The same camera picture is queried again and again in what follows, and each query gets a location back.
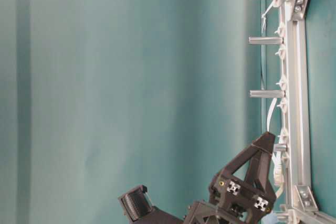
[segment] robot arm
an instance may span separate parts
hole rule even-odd
[[[147,188],[138,186],[119,197],[130,224],[257,224],[273,209],[276,195],[268,180],[275,136],[253,141],[212,179],[209,202],[195,201],[184,221],[151,206]],[[244,180],[234,173],[249,162]]]

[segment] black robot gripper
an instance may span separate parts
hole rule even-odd
[[[274,141],[275,136],[265,132],[241,151],[212,179],[209,201],[195,201],[184,221],[152,206],[145,186],[119,197],[124,214],[130,224],[257,224],[276,201],[268,179]],[[247,162],[245,179],[234,176]]]

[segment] hex bolt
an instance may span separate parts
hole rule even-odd
[[[307,199],[308,198],[308,194],[306,191],[300,191],[300,195],[303,199]]]
[[[302,5],[302,4],[304,3],[304,1],[305,1],[305,0],[296,0],[296,3],[297,3],[298,5]]]
[[[302,11],[301,6],[297,5],[294,7],[294,12],[299,13],[300,11]]]
[[[305,207],[310,207],[310,201],[306,200],[304,203],[305,203]]]

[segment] cylindrical standoff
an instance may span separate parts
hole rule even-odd
[[[253,98],[282,98],[284,96],[283,90],[250,90],[250,97]]]
[[[286,152],[287,145],[286,144],[275,144],[273,151],[274,152]]]
[[[251,45],[281,45],[284,39],[280,37],[249,37]]]

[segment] aluminum rail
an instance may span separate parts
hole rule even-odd
[[[251,97],[281,98],[282,143],[275,147],[285,160],[286,204],[279,221],[298,224],[336,224],[319,211],[311,191],[310,130],[307,82],[305,12],[308,0],[276,0],[279,37],[250,37],[252,45],[279,45],[281,90],[251,90]]]

